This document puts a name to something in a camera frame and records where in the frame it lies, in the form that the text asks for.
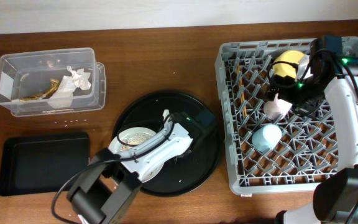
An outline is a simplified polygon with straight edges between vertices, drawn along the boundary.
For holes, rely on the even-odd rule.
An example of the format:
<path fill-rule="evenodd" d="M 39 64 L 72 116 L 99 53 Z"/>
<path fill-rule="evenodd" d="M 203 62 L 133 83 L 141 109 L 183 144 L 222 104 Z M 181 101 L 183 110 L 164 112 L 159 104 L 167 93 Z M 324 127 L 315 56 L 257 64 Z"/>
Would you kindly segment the yellow bowl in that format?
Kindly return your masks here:
<path fill-rule="evenodd" d="M 305 56 L 303 52 L 298 50 L 287 50 L 278 56 L 274 63 L 273 70 L 280 77 L 296 78 L 297 69 L 288 63 L 299 65 L 299 61 Z"/>

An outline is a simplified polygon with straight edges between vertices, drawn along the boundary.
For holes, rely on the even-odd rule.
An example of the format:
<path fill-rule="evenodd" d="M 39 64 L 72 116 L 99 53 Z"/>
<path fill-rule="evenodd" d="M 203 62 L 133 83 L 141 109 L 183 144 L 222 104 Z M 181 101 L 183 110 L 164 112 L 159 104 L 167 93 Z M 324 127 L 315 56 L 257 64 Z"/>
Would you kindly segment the blue cup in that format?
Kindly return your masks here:
<path fill-rule="evenodd" d="M 273 149 L 282 137 L 281 129 L 274 124 L 267 124 L 252 135 L 252 144 L 259 152 Z"/>

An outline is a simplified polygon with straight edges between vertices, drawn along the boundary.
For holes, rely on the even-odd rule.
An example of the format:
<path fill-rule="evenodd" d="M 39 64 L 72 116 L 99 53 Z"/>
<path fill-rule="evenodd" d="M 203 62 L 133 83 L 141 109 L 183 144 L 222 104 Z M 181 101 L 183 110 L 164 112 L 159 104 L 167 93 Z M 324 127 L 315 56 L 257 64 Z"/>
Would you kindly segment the grey plate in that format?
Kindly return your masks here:
<path fill-rule="evenodd" d="M 126 129 L 118 134 L 119 139 L 127 144 L 138 145 L 143 143 L 144 141 L 150 139 L 152 136 L 156 134 L 155 131 L 149 128 L 142 128 L 142 127 L 134 127 Z M 129 146 L 122 145 L 118 140 L 117 137 L 114 137 L 113 140 L 110 142 L 108 149 L 113 154 L 120 154 L 122 151 L 127 151 L 132 149 Z M 131 167 L 135 164 L 134 161 L 124 162 L 123 166 L 129 172 L 137 172 L 141 182 L 148 182 L 153 179 L 162 169 L 163 163 L 160 163 L 158 167 L 155 167 L 154 170 L 148 171 L 146 174 L 140 174 L 140 172 L 135 169 L 131 170 Z"/>

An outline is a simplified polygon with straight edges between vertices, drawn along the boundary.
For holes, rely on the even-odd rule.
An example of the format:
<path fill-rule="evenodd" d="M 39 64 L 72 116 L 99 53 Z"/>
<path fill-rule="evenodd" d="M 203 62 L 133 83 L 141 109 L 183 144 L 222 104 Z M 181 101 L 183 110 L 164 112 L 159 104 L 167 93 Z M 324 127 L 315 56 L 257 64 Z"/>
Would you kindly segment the pink cup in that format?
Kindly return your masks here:
<path fill-rule="evenodd" d="M 278 93 L 276 93 L 272 101 L 268 100 L 264 104 L 264 114 L 266 115 L 266 117 L 268 117 L 268 119 L 275 120 L 281 115 L 285 116 L 289 112 L 291 107 L 291 103 L 279 99 Z"/>

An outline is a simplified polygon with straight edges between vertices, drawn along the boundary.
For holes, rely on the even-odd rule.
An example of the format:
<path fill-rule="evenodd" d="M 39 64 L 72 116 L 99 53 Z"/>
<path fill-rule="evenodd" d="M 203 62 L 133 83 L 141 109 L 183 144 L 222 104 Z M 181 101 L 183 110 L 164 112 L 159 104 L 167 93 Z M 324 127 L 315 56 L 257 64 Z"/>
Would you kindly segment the white napkin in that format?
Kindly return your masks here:
<path fill-rule="evenodd" d="M 88 80 L 91 73 L 85 72 L 83 68 L 73 70 L 67 66 L 70 76 L 64 76 L 60 82 L 57 91 L 50 97 L 48 104 L 55 109 L 70 107 L 73 102 L 74 91 L 89 90 L 91 82 Z"/>

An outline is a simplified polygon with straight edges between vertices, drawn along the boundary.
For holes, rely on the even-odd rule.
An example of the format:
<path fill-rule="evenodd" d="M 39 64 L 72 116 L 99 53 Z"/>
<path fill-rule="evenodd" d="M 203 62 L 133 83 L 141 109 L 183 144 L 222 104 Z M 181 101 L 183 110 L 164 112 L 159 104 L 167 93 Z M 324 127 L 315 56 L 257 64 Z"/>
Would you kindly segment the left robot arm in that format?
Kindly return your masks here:
<path fill-rule="evenodd" d="M 67 199 L 81 223 L 117 223 L 133 202 L 144 183 L 153 179 L 164 163 L 185 155 L 208 137 L 216 127 L 210 110 L 191 117 L 185 112 L 163 112 L 157 133 L 142 143 L 129 144 L 116 136 L 110 146 L 100 151 L 90 164 L 68 183 Z M 124 172 L 117 189 L 110 191 L 100 176 L 113 176 L 112 165 L 119 163 Z"/>

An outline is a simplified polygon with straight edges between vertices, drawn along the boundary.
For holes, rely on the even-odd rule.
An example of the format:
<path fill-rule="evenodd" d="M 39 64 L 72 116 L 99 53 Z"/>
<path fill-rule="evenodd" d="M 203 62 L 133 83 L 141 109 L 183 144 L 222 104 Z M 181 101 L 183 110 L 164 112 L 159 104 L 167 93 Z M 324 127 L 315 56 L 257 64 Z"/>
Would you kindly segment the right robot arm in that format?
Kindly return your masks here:
<path fill-rule="evenodd" d="M 326 100 L 337 139 L 337 172 L 314 190 L 311 203 L 284 210 L 276 223 L 358 223 L 358 37 L 325 35 L 301 58 L 280 55 L 268 67 L 269 99 L 311 116 Z"/>

